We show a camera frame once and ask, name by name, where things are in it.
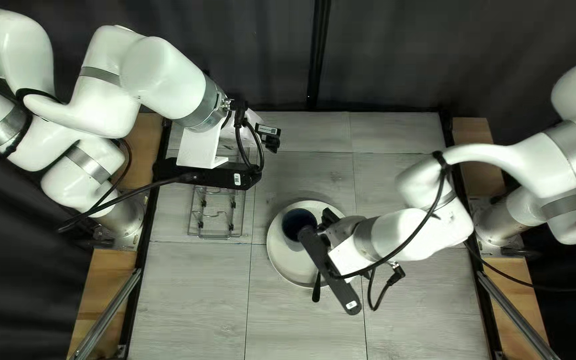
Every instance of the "black metal frame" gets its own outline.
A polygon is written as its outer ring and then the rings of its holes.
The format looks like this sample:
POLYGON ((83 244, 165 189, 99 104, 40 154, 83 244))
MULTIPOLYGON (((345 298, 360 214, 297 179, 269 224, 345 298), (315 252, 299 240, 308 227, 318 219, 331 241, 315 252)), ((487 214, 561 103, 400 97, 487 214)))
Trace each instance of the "black metal frame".
MULTIPOLYGON (((445 110, 439 111, 439 119, 442 123, 442 132, 444 133, 444 141, 446 147, 454 146, 454 137, 452 137, 452 116, 450 112, 445 110)), ((465 205, 466 210, 470 213, 468 207, 468 196, 466 196, 466 187, 463 183, 463 176, 461 175, 461 169, 459 165, 452 166, 452 182, 454 191, 457 193, 457 197, 462 204, 465 205)), ((479 245, 475 239, 475 235, 471 234, 468 237, 468 246, 471 249, 478 249, 479 245)), ((473 277, 476 277, 478 271, 483 271, 483 265, 472 258, 472 255, 468 257, 470 259, 470 265, 472 266, 473 277)), ((490 351, 490 358, 496 359, 497 353, 501 352, 501 340, 499 339, 499 330, 497 328, 497 321, 495 320, 495 314, 492 310, 492 301, 486 289, 475 279, 475 290, 477 292, 477 300, 479 302, 479 308, 481 310, 481 318, 484 324, 484 331, 486 332, 486 339, 488 340, 488 349, 490 351)))
MULTIPOLYGON (((168 151, 168 141, 170 139, 170 130, 172 128, 172 121, 164 119, 162 123, 163 131, 161 132, 161 141, 159 143, 159 150, 157 152, 157 161, 166 158, 168 151)), ((155 211, 157 210, 157 200, 159 199, 159 188, 154 188, 148 193, 148 206, 146 207, 146 214, 143 219, 143 230, 137 246, 137 259, 135 260, 134 267, 141 269, 141 280, 143 280, 146 256, 148 255, 148 246, 150 244, 150 234, 152 233, 152 225, 155 219, 155 211)), ((126 304, 126 312, 124 315, 124 324, 122 326, 122 334, 119 338, 119 345, 124 346, 124 356, 121 359, 126 359, 130 349, 130 340, 132 338, 132 327, 134 319, 137 315, 137 304, 139 304, 139 294, 141 292, 141 280, 135 285, 132 293, 128 297, 126 304)))
POLYGON ((324 63, 328 19, 331 0, 315 0, 315 12, 312 16, 312 37, 310 41, 310 68, 308 70, 308 88, 306 91, 306 109, 315 109, 319 97, 321 68, 324 63))
MULTIPOLYGON (((308 111, 379 111, 379 112, 438 112, 442 123, 442 131, 444 134, 444 141, 447 147, 454 145, 454 138, 452 137, 452 116, 447 110, 441 108, 414 108, 409 106, 373 106, 370 104, 340 104, 339 107, 316 108, 319 84, 321 82, 321 70, 323 67, 324 51, 326 47, 326 36, 328 33, 328 20, 330 18, 332 0, 316 0, 312 24, 312 42, 310 46, 310 69, 308 71, 308 88, 305 100, 305 109, 308 111)), ((265 108, 258 110, 272 111, 276 109, 265 108)), ((161 143, 159 144, 159 152, 157 160, 163 160, 166 157, 168 149, 168 140, 170 137, 171 121, 165 119, 163 124, 163 132, 161 135, 161 143)), ((468 204, 463 178, 459 166, 454 167, 453 182, 454 189, 459 196, 459 199, 464 204, 468 204)), ((159 196, 159 189, 155 188, 150 191, 148 207, 144 218, 144 228, 141 234, 140 244, 137 249, 137 260, 135 263, 136 268, 141 268, 142 272, 145 271, 144 266, 146 263, 146 256, 148 253, 148 244, 150 243, 150 234, 152 232, 152 225, 154 221, 155 210, 157 208, 157 198, 159 196)), ((468 238, 468 245, 477 249, 477 242, 474 236, 468 238)), ((482 270, 483 266, 480 262, 471 260, 473 276, 477 271, 482 270)), ((474 281, 476 284, 477 298, 481 315, 484 323, 484 330, 488 340, 488 347, 490 349, 490 358, 494 359, 496 353, 501 351, 501 342, 499 339, 499 331, 495 321, 495 315, 492 310, 492 302, 490 296, 479 282, 474 281)), ((135 286, 130 298, 128 298, 126 315, 124 317, 124 325, 120 338, 120 345, 124 347, 124 356, 126 359, 129 353, 130 340, 132 337, 132 327, 137 312, 137 304, 139 301, 139 294, 141 290, 141 282, 135 286)))

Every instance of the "gray tile floor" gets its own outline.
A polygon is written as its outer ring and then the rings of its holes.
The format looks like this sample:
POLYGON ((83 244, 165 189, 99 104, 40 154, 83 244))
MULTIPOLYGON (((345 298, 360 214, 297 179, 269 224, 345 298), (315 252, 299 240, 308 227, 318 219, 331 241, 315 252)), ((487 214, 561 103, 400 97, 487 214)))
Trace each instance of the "gray tile floor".
MULTIPOLYGON (((320 199, 367 217, 403 208, 394 177, 444 148, 437 114, 260 116, 282 128, 282 148, 266 152, 263 178, 246 194, 242 238, 186 235, 192 188, 161 189, 129 358, 487 359, 463 248, 402 264, 407 276, 380 309, 365 306, 356 316, 327 288, 311 302, 310 291, 281 278, 266 253, 269 222, 295 200, 320 199)), ((388 271, 378 269, 375 296, 388 271)), ((367 281, 353 287, 365 303, 367 281)))

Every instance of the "sticker label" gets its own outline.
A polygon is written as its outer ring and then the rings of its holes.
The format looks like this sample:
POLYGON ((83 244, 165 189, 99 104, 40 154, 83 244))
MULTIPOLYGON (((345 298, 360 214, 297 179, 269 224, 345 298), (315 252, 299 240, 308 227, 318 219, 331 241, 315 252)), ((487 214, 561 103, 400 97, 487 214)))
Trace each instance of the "sticker label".
POLYGON ((263 125, 259 125, 259 127, 257 128, 258 131, 261 131, 262 133, 268 133, 268 134, 272 134, 272 135, 276 135, 277 134, 277 128, 276 127, 269 127, 269 126, 263 126, 263 125))

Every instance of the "white robotic arm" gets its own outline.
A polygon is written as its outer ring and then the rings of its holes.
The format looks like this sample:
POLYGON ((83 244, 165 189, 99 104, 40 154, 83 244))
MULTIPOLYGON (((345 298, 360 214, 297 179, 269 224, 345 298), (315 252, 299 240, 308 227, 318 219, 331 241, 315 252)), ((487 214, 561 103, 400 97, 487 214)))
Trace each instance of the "white robotic arm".
MULTIPOLYGON (((185 127, 181 148, 188 151, 180 152, 178 165, 212 169, 228 160, 215 155, 220 136, 234 138, 232 120, 224 129, 219 126, 229 100, 163 39, 102 26, 92 37, 72 98, 63 104, 54 98, 48 36, 35 21, 0 9, 0 78, 31 112, 0 92, 0 153, 14 149, 8 159, 29 171, 65 155, 45 173, 42 189, 82 213, 110 189, 108 179, 124 155, 109 138, 130 132, 141 104, 185 127)), ((246 114, 252 124, 261 121, 252 111, 246 114)), ((246 146, 255 144, 252 134, 242 138, 246 146)), ((117 196, 113 191, 104 202, 117 196)), ((123 201, 90 216, 119 236, 132 237, 143 209, 123 201)))
POLYGON ((328 256, 338 275, 361 274, 383 262, 409 239, 437 198, 433 216, 389 263, 428 258, 466 240, 474 229, 481 241, 503 246, 509 237, 546 221, 558 241, 576 243, 576 68, 561 78, 552 94, 556 110, 566 119, 560 125, 511 146, 460 145, 442 154, 448 165, 466 161, 496 165, 522 188, 474 224, 448 180, 438 194, 440 162, 421 161, 396 178, 410 208, 370 219, 354 217, 350 225, 340 221, 325 230, 333 245, 328 256))

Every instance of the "white bracket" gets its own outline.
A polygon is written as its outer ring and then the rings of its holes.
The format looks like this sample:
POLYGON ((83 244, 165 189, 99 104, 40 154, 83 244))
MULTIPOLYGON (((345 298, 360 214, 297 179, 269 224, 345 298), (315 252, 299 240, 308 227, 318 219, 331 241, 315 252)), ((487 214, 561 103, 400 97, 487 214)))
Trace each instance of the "white bracket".
POLYGON ((219 134, 221 125, 226 119, 221 119, 219 124, 204 131, 196 133, 184 128, 179 144, 177 165, 183 167, 216 168, 228 161, 227 157, 217 156, 219 146, 219 134))

